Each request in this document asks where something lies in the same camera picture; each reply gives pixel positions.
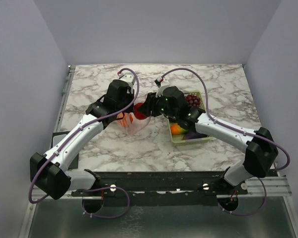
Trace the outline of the orange toy pumpkin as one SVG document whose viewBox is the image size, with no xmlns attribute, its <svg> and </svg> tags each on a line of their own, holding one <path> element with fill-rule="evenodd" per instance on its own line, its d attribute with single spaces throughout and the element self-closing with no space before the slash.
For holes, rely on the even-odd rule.
<svg viewBox="0 0 298 238">
<path fill-rule="evenodd" d="M 129 113 L 119 113 L 116 118 L 116 122 L 124 128 L 127 128 L 133 123 L 133 116 Z"/>
</svg>

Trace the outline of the red toy bell pepper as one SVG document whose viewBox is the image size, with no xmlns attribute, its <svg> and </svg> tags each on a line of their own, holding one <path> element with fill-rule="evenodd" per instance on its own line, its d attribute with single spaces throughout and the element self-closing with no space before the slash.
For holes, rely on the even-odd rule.
<svg viewBox="0 0 298 238">
<path fill-rule="evenodd" d="M 143 113 L 141 113 L 139 111 L 139 107 L 142 106 L 142 105 L 143 105 L 143 103 L 137 103 L 137 104 L 134 105 L 134 112 L 133 113 L 134 113 L 135 118 L 138 119 L 138 120 L 145 120 L 147 118 L 146 115 L 144 115 Z"/>
</svg>

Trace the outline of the green toy mango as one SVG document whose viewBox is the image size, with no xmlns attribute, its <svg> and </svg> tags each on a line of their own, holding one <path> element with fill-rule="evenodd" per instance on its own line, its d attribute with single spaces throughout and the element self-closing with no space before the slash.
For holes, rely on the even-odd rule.
<svg viewBox="0 0 298 238">
<path fill-rule="evenodd" d="M 187 130 L 180 127 L 177 123 L 170 126 L 170 131 L 172 135 L 183 135 L 187 133 Z"/>
</svg>

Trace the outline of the clear zip top bag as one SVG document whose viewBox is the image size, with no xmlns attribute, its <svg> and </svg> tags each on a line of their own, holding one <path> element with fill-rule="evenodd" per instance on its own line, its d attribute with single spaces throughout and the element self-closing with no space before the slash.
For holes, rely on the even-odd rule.
<svg viewBox="0 0 298 238">
<path fill-rule="evenodd" d="M 146 126 L 148 126 L 148 124 L 150 122 L 150 118 L 146 118 L 145 120 L 138 120 L 138 119 L 135 118 L 133 113 L 131 113 L 131 114 L 132 114 L 133 119 L 134 119 L 131 126 L 129 126 L 127 128 L 124 128 L 124 127 L 122 127 L 121 125 L 118 124 L 122 128 L 122 130 L 129 136 L 135 135 L 136 133 L 138 133 L 139 131 L 144 129 Z"/>
</svg>

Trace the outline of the green perforated plastic basket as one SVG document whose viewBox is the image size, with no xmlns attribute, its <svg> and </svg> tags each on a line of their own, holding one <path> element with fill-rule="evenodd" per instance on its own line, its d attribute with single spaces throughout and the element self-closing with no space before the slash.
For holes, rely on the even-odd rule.
<svg viewBox="0 0 298 238">
<path fill-rule="evenodd" d="M 194 95 L 197 95 L 201 98 L 201 105 L 200 105 L 200 108 L 201 109 L 204 109 L 204 100 L 202 99 L 202 95 L 201 95 L 201 92 L 200 91 L 185 91 L 184 92 L 184 96 L 188 95 L 188 94 L 194 94 Z M 170 135 L 170 140 L 171 140 L 171 143 L 173 146 L 184 146 L 184 145 L 189 145 L 189 144 L 200 144 L 200 143 L 208 143 L 212 137 L 208 135 L 208 137 L 206 138 L 201 138 L 201 139 L 193 139 L 193 140 L 183 140 L 183 135 L 172 135 L 171 134 L 171 131 L 170 131 L 170 126 L 172 124 L 175 123 L 174 120 L 171 120 L 171 119 L 168 119 L 167 120 L 168 122 L 168 126 L 169 126 L 169 135 Z"/>
</svg>

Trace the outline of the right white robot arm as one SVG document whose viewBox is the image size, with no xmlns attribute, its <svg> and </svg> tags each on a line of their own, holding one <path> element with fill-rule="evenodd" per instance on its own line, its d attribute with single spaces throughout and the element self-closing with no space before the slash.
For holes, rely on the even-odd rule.
<svg viewBox="0 0 298 238">
<path fill-rule="evenodd" d="M 231 193 L 244 180 L 264 178 L 278 155 L 269 130 L 240 129 L 212 118 L 205 110 L 189 105 L 183 92 L 175 86 L 165 88 L 162 93 L 148 93 L 137 112 L 146 117 L 163 115 L 183 129 L 215 137 L 244 153 L 244 160 L 227 168 L 216 182 L 224 194 Z"/>
</svg>

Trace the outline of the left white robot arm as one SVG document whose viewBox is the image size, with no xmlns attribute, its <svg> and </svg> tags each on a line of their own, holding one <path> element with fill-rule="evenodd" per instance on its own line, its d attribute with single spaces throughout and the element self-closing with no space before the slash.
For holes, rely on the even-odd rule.
<svg viewBox="0 0 298 238">
<path fill-rule="evenodd" d="M 107 92 L 90 104 L 78 124 L 54 147 L 43 155 L 35 153 L 30 158 L 30 190 L 36 186 L 54 200 L 67 191 L 83 189 L 93 196 L 99 192 L 97 175 L 89 170 L 69 172 L 69 166 L 85 145 L 117 120 L 120 113 L 130 113 L 139 93 L 139 80 L 132 75 L 114 79 Z"/>
</svg>

